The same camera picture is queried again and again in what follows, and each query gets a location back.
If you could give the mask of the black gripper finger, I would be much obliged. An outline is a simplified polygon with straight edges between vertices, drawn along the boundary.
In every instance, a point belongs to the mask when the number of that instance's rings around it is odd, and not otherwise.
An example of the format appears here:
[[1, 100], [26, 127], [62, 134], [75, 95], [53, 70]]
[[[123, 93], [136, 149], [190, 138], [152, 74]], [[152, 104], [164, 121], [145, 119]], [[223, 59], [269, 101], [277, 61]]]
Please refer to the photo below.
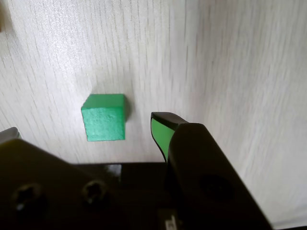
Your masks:
[[109, 180], [94, 177], [24, 141], [0, 133], [0, 227], [3, 230], [128, 230]]

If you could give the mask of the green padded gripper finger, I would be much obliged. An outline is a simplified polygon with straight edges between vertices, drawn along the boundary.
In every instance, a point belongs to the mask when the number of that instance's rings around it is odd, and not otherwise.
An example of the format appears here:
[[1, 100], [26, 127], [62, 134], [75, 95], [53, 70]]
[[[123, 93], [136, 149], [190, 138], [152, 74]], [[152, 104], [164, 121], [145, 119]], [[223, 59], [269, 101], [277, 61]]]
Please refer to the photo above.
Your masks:
[[208, 129], [170, 112], [151, 113], [151, 134], [187, 230], [269, 230], [271, 225]]

